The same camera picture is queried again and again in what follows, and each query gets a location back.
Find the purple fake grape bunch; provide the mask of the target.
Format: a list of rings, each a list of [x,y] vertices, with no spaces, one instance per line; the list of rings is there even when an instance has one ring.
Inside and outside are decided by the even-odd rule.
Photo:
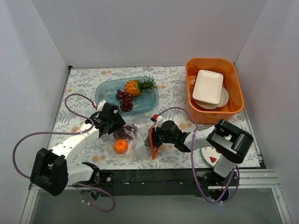
[[[129,112],[133,109],[133,97],[130,94],[117,90],[116,97],[120,101],[120,108],[123,112]]]
[[[113,137],[115,140],[123,139],[123,140],[133,140],[137,137],[138,128],[136,125],[126,125],[116,130],[113,133]]]

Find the clear zip top bag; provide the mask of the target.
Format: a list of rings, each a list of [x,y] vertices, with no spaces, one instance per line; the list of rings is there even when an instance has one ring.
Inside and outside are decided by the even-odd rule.
[[[113,133],[109,135],[109,145],[108,152],[113,157],[140,157],[140,158],[152,158],[152,151],[150,147],[145,146],[144,142],[148,137],[148,130],[150,126],[142,126],[138,127],[137,137],[133,140],[127,140],[128,142],[128,150],[124,154],[118,154],[114,151],[114,143],[115,139],[113,137]]]

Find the fake pineapple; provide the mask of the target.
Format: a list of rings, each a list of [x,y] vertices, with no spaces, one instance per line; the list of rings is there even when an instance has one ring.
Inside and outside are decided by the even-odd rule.
[[[138,97],[144,91],[153,90],[155,88],[156,84],[153,79],[132,79],[125,84],[124,91],[132,97]]]

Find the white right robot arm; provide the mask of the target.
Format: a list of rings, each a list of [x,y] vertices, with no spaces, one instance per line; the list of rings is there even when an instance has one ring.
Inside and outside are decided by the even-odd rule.
[[[195,134],[181,131],[171,120],[161,120],[149,130],[144,145],[153,147],[152,154],[163,144],[172,144],[182,153],[201,150],[205,161],[213,167],[208,181],[220,186],[227,182],[231,170],[243,163],[253,140],[250,133],[223,119]]]

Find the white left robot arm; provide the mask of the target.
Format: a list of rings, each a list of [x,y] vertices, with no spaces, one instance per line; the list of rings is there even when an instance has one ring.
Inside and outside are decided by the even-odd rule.
[[[42,148],[37,152],[30,181],[53,196],[58,196],[68,185],[97,186],[100,170],[96,165],[86,161],[70,165],[70,162],[102,135],[112,134],[124,125],[119,107],[101,101],[97,111],[71,137],[51,149]]]

